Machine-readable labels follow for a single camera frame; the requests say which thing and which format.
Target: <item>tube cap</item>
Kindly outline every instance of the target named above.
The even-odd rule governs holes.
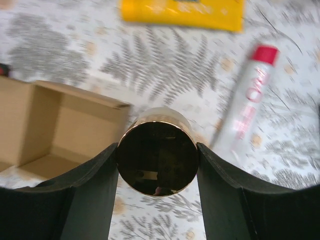
[[[279,50],[275,46],[258,45],[251,60],[263,62],[275,66]]]
[[[121,15],[124,21],[134,22],[137,20],[138,10],[137,10],[136,0],[122,0],[121,1]]]

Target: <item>floral pattern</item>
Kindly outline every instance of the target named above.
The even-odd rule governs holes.
[[[254,44],[276,45],[281,57],[243,168],[292,189],[320,183],[320,1],[247,0],[242,34],[127,24],[116,0],[0,0],[0,11],[0,62],[13,77],[130,102],[130,122],[169,106],[207,146]],[[7,188],[40,181],[14,168],[0,173]],[[197,184],[153,198],[120,177],[109,240],[206,239]]]

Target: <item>yellow tube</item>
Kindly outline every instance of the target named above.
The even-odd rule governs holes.
[[[122,0],[127,22],[242,32],[245,0]]]

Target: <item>table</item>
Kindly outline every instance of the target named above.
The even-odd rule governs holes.
[[[130,121],[168,106],[210,143],[256,42],[281,51],[243,168],[293,189],[320,183],[320,1],[247,0],[244,33],[121,21],[115,0],[0,1],[0,62],[13,76],[62,82],[128,101]],[[8,188],[34,186],[14,168]],[[203,240],[195,179],[152,198],[119,178],[109,240]]]

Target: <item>open box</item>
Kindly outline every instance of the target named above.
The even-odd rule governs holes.
[[[0,172],[51,179],[124,133],[130,105],[72,86],[0,77]]]

